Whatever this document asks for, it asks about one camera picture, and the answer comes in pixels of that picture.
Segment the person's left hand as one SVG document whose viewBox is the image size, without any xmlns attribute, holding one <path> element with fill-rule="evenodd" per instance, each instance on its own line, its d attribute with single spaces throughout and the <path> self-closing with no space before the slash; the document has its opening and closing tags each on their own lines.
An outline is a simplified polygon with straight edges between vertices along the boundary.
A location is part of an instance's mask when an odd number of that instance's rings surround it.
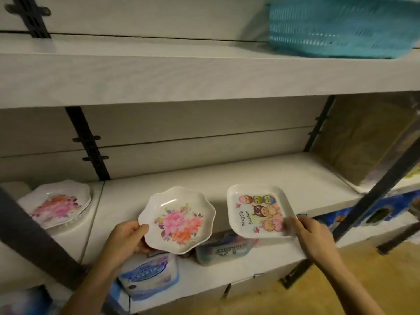
<svg viewBox="0 0 420 315">
<path fill-rule="evenodd" d="M 131 229 L 141 225 L 137 220 L 118 224 L 110 233 L 103 247 L 100 260 L 111 269 L 120 268 L 134 254 L 149 254 L 154 251 L 143 239 L 131 239 Z"/>
</svg>

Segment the blue white tissue pack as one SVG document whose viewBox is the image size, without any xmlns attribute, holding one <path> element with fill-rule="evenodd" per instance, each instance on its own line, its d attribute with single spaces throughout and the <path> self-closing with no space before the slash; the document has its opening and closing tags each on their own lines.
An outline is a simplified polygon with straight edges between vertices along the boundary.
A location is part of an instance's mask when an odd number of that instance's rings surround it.
<svg viewBox="0 0 420 315">
<path fill-rule="evenodd" d="M 168 252 L 134 254 L 122 266 L 118 280 L 134 301 L 148 299 L 179 282 L 176 255 Z"/>
</svg>

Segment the brown cardboard sheet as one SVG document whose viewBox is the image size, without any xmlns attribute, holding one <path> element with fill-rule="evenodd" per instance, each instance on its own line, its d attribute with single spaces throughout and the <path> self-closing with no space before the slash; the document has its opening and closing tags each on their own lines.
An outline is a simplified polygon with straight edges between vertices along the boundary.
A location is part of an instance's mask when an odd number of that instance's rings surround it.
<svg viewBox="0 0 420 315">
<path fill-rule="evenodd" d="M 420 138 L 420 92 L 338 96 L 311 152 L 354 186 L 378 182 Z"/>
</svg>

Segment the square white cartoon plate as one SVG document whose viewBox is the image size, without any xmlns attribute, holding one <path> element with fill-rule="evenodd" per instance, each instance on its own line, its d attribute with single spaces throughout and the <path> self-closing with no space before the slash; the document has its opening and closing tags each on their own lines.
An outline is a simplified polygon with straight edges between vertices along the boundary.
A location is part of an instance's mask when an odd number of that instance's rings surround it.
<svg viewBox="0 0 420 315">
<path fill-rule="evenodd" d="M 267 184 L 235 184 L 227 190 L 231 229 L 247 239 L 292 241 L 290 217 L 296 218 L 286 194 Z"/>
</svg>

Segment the scalloped white floral plate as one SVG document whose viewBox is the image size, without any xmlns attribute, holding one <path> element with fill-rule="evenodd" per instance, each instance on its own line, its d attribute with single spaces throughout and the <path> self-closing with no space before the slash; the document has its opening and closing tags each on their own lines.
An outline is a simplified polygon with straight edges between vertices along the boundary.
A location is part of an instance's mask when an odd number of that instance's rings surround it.
<svg viewBox="0 0 420 315">
<path fill-rule="evenodd" d="M 150 226 L 144 236 L 149 247 L 182 255 L 210 238 L 215 217 L 201 192 L 175 186 L 152 195 L 138 222 Z"/>
</svg>

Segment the black slotted shelf upright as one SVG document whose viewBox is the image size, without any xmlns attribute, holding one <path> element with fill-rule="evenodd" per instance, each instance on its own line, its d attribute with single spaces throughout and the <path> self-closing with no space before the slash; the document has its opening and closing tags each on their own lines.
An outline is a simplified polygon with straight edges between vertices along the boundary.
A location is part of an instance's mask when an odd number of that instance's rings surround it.
<svg viewBox="0 0 420 315">
<path fill-rule="evenodd" d="M 308 134 L 309 138 L 307 143 L 303 149 L 303 152 L 310 152 L 314 142 L 316 141 L 317 137 L 321 134 L 322 127 L 324 122 L 328 119 L 329 112 L 336 100 L 336 95 L 329 95 L 326 103 L 323 106 L 323 109 L 318 117 L 316 117 L 316 124 L 313 127 L 312 131 Z"/>
<path fill-rule="evenodd" d="M 73 142 L 80 143 L 87 154 L 82 160 L 91 163 L 99 180 L 110 180 L 111 177 L 105 164 L 105 160 L 108 160 L 109 157 L 101 154 L 96 143 L 101 139 L 101 136 L 92 133 L 80 106 L 65 107 L 65 110 L 77 134 L 77 137 L 73 138 Z"/>
<path fill-rule="evenodd" d="M 4 9 L 7 13 L 19 16 L 27 28 L 27 32 L 35 39 L 51 39 L 51 35 L 45 26 L 43 17 L 51 16 L 51 10 L 48 7 L 39 6 L 35 0 L 12 0 L 6 3 Z"/>
</svg>

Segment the black metal shelf post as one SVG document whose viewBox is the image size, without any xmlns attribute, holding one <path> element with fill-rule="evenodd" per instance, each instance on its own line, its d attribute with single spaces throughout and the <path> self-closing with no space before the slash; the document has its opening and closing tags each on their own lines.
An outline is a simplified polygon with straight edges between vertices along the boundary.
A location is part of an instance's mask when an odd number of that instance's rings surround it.
<svg viewBox="0 0 420 315">
<path fill-rule="evenodd" d="M 76 290 L 87 275 L 86 269 L 1 187 L 0 241 L 68 289 Z"/>
<path fill-rule="evenodd" d="M 349 232 L 369 209 L 386 194 L 420 162 L 420 137 L 402 154 L 386 174 L 354 206 L 349 215 L 333 231 L 334 242 L 338 242 Z"/>
</svg>

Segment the teal plastic basket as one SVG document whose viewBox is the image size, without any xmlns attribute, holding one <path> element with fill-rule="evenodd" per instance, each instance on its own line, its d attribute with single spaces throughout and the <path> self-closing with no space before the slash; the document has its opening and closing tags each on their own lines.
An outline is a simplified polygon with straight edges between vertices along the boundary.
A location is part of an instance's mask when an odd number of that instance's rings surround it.
<svg viewBox="0 0 420 315">
<path fill-rule="evenodd" d="M 420 42 L 420 0 L 274 0 L 268 28 L 280 54 L 396 59 Z"/>
</svg>

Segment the person's right forearm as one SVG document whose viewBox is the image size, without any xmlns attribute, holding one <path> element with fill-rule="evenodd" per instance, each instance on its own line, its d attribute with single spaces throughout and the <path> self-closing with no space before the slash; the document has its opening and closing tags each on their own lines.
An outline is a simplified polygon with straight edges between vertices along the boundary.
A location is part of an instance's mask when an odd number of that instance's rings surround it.
<svg viewBox="0 0 420 315">
<path fill-rule="evenodd" d="M 338 251 L 316 263 L 335 291 L 345 315 L 386 315 L 345 265 Z"/>
</svg>

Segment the clear plastic storage box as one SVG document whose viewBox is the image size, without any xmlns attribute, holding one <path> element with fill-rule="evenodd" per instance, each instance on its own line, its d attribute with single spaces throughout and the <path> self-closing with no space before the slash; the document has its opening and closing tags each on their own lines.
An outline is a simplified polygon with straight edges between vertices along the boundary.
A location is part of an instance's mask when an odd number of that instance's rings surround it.
<svg viewBox="0 0 420 315">
<path fill-rule="evenodd" d="M 204 244 L 195 247 L 195 256 L 199 264 L 211 266 L 242 258 L 257 243 L 257 239 L 244 238 L 233 230 L 218 232 Z"/>
</svg>

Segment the person's left forearm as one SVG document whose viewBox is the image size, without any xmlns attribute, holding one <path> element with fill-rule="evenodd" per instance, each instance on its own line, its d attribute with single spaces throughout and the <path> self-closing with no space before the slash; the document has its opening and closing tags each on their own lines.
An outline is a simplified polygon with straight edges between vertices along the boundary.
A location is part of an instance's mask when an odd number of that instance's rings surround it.
<svg viewBox="0 0 420 315">
<path fill-rule="evenodd" d="M 101 256 L 58 315 L 114 315 L 109 292 L 124 259 Z"/>
</svg>

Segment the person's right hand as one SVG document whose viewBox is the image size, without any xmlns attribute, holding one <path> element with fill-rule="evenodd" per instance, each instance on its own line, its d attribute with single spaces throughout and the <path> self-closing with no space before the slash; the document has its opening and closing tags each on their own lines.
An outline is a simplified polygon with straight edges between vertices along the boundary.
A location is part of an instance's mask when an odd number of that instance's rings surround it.
<svg viewBox="0 0 420 315">
<path fill-rule="evenodd" d="M 300 215 L 296 218 L 304 226 L 304 234 L 298 241 L 307 258 L 321 267 L 339 263 L 339 250 L 328 227 L 307 216 Z"/>
</svg>

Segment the white shelf board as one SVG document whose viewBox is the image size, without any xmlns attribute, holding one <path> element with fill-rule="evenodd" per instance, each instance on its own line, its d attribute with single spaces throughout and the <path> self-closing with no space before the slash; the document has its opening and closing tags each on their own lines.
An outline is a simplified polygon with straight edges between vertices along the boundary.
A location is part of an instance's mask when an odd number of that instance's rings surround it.
<svg viewBox="0 0 420 315">
<path fill-rule="evenodd" d="M 420 49 L 320 59 L 262 43 L 0 34 L 0 109 L 416 90 Z"/>
<path fill-rule="evenodd" d="M 204 212 L 204 231 L 217 234 L 231 229 L 227 191 L 244 183 L 279 187 L 295 213 L 310 216 L 354 206 L 361 195 L 307 153 L 208 167 L 113 179 L 105 182 L 82 262 L 92 263 L 112 229 L 120 222 L 137 219 L 152 199 L 152 209 Z M 199 266 L 192 259 L 179 259 L 180 280 L 175 286 L 143 302 L 134 302 L 134 313 L 200 294 L 276 270 L 304 259 L 290 240 L 259 244 L 243 258 L 213 266 Z"/>
</svg>

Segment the blue printed package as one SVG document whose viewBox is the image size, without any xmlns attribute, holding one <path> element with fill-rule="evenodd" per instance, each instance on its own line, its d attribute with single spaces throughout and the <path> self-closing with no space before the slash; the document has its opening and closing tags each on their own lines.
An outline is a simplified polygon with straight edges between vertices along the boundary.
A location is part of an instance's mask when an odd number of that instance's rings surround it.
<svg viewBox="0 0 420 315">
<path fill-rule="evenodd" d="M 413 201 L 419 199 L 420 189 L 383 198 L 376 202 L 355 226 L 375 226 L 383 221 L 391 221 L 395 217 L 407 211 Z M 314 219 L 327 225 L 329 230 L 333 231 L 352 210 L 353 207 L 348 207 L 342 210 L 316 216 Z"/>
</svg>

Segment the stack of floral plates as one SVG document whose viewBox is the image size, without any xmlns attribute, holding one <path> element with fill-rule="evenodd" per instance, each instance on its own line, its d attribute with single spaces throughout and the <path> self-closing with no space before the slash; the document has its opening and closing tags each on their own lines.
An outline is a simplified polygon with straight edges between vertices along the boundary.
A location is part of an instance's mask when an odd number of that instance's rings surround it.
<svg viewBox="0 0 420 315">
<path fill-rule="evenodd" d="M 34 222 L 47 230 L 73 222 L 91 201 L 88 184 L 64 180 L 40 185 L 17 203 Z"/>
</svg>

